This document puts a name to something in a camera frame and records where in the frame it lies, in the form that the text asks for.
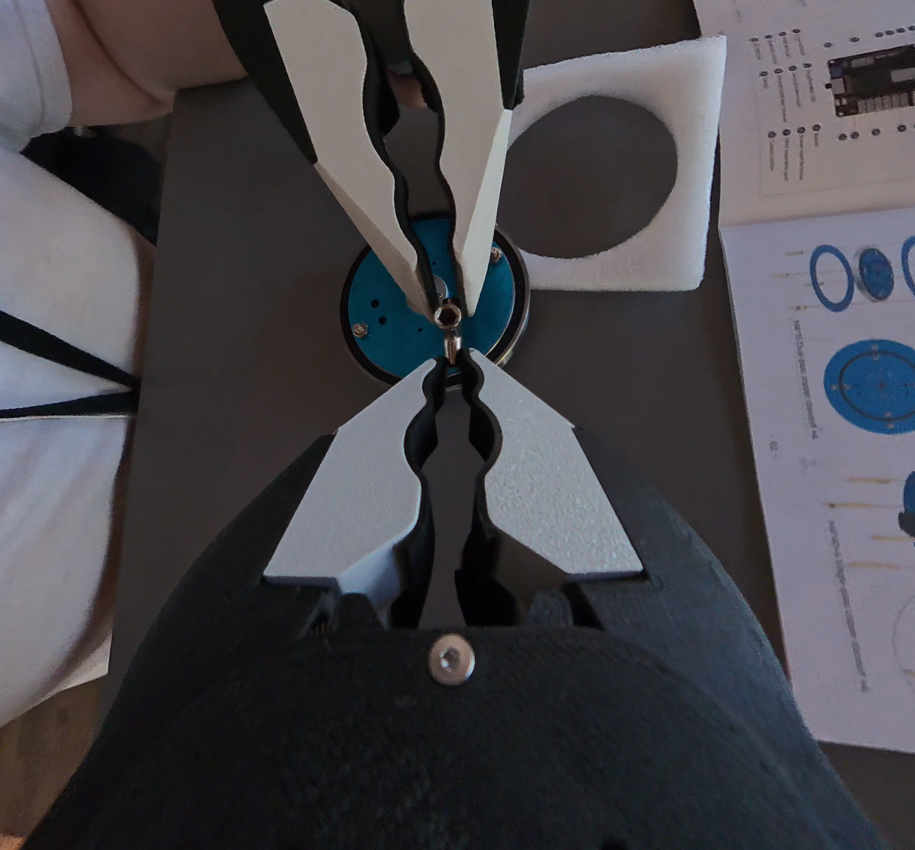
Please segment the metal cross socket wrench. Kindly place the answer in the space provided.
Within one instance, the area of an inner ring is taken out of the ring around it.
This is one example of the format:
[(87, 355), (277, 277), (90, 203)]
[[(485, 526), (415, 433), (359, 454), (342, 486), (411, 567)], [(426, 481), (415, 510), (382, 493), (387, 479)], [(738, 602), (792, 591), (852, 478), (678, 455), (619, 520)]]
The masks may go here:
[(463, 310), (455, 297), (445, 298), (433, 314), (434, 324), (441, 330), (444, 341), (444, 356), (451, 367), (458, 363), (458, 353), (463, 347)]

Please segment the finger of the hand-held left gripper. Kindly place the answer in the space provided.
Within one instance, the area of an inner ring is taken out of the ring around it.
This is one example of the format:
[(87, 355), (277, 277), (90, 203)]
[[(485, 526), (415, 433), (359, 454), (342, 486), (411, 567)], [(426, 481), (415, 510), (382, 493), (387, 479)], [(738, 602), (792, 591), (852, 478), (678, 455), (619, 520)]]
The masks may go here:
[(455, 208), (454, 258), (468, 315), (488, 270), (511, 112), (502, 101), (491, 0), (406, 0), (408, 35), (440, 99), (438, 164)]
[(315, 169), (420, 313), (431, 313), (419, 255), (395, 210), (395, 175), (365, 118), (369, 61), (357, 19), (330, 0), (264, 4), (315, 151)]

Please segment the white foam sheet with hole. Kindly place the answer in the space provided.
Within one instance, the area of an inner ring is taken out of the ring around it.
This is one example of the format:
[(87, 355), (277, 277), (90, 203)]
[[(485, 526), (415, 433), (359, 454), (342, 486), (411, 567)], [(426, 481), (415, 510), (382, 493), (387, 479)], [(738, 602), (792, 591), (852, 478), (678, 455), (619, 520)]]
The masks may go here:
[(679, 292), (704, 274), (715, 147), (726, 72), (726, 36), (606, 52), (527, 69), (513, 144), (549, 112), (596, 96), (653, 113), (676, 146), (677, 175), (659, 212), (619, 246), (572, 259), (523, 252), (534, 289)]

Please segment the blue disc with black rim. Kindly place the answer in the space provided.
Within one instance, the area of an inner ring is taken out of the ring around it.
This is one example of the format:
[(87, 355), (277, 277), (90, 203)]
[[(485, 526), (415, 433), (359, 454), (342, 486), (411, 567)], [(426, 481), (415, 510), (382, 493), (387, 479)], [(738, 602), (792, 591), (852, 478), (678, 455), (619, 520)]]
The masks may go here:
[[(413, 218), (413, 228), (427, 252), (440, 301), (457, 290), (449, 252), (450, 219), (443, 212)], [(462, 321), (463, 347), (504, 364), (526, 329), (530, 310), (528, 274), (518, 249), (499, 231), (492, 244), (502, 259), (488, 263), (485, 281), (472, 316)], [(441, 330), (416, 311), (378, 255), (366, 247), (352, 265), (340, 303), (344, 340), (360, 366), (388, 385), (401, 381), (427, 360), (444, 354)], [(351, 326), (364, 322), (369, 334), (353, 336)]]

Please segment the instruction sheet with circuit board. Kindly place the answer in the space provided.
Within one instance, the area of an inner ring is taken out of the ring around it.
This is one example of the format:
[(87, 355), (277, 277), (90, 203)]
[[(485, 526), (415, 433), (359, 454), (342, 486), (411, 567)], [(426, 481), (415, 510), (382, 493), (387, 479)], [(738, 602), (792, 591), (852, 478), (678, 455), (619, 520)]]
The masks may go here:
[(914, 0), (692, 0), (726, 36), (720, 222), (913, 204)]

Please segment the person's white t-shirt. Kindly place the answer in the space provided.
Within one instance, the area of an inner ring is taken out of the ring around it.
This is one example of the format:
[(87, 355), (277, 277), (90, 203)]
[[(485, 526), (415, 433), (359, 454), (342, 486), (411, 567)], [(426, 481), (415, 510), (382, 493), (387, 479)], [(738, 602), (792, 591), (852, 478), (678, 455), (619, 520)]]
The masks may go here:
[(2, 0), (1, 714), (107, 668), (153, 248), (23, 155), (71, 117), (45, 0)]

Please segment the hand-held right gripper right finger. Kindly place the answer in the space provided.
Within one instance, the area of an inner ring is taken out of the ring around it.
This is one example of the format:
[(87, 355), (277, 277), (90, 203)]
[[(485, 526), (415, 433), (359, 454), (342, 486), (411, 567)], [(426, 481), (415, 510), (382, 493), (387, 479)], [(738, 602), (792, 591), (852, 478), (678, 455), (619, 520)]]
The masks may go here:
[(479, 352), (460, 353), (483, 464), (462, 570), (483, 577), (632, 577), (643, 565), (574, 426)]

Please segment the person's left hand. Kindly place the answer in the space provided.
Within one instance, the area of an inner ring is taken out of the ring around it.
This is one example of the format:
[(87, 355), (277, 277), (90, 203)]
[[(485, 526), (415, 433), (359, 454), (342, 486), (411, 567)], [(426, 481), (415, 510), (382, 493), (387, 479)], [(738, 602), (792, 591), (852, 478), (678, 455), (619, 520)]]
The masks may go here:
[(399, 73), (387, 68), (385, 75), (395, 100), (401, 108), (424, 109), (427, 107), (422, 85), (413, 72)]

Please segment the person's left forearm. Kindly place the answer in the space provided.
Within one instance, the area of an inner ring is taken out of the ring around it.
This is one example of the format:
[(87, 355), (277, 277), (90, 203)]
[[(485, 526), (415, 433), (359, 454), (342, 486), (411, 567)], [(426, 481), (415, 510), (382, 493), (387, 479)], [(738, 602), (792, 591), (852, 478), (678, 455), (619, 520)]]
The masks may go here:
[(246, 77), (212, 0), (75, 0), (101, 62), (78, 84), (75, 125), (133, 124), (170, 112), (180, 91)]

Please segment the instruction sheet with blue drawings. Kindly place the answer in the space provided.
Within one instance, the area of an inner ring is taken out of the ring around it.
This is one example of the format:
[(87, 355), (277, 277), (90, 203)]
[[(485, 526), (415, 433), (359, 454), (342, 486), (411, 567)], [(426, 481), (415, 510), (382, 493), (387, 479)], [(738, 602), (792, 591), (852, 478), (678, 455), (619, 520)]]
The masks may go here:
[(797, 703), (914, 748), (912, 208), (722, 230)]

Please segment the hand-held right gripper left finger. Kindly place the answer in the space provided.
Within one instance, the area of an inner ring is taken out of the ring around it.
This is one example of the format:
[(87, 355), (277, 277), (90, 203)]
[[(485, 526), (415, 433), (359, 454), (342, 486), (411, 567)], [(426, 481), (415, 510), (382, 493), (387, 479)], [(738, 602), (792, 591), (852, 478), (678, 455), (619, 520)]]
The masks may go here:
[(274, 584), (362, 594), (383, 611), (405, 592), (395, 547), (417, 526), (421, 482), (409, 467), (409, 423), (428, 404), (427, 360), (342, 425), (264, 570)]

